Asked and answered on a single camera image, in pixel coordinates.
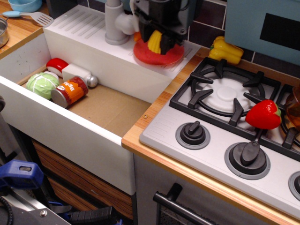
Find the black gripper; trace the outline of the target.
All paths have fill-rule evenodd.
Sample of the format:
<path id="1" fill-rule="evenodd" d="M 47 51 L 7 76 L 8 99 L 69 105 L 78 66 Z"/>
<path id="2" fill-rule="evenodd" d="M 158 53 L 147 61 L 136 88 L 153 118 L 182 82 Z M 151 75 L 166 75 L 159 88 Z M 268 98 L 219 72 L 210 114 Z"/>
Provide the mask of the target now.
<path id="1" fill-rule="evenodd" d="M 192 0 L 135 0 L 139 31 L 146 43 L 153 31 L 162 33 L 160 54 L 166 55 L 175 44 L 182 45 L 193 20 Z"/>

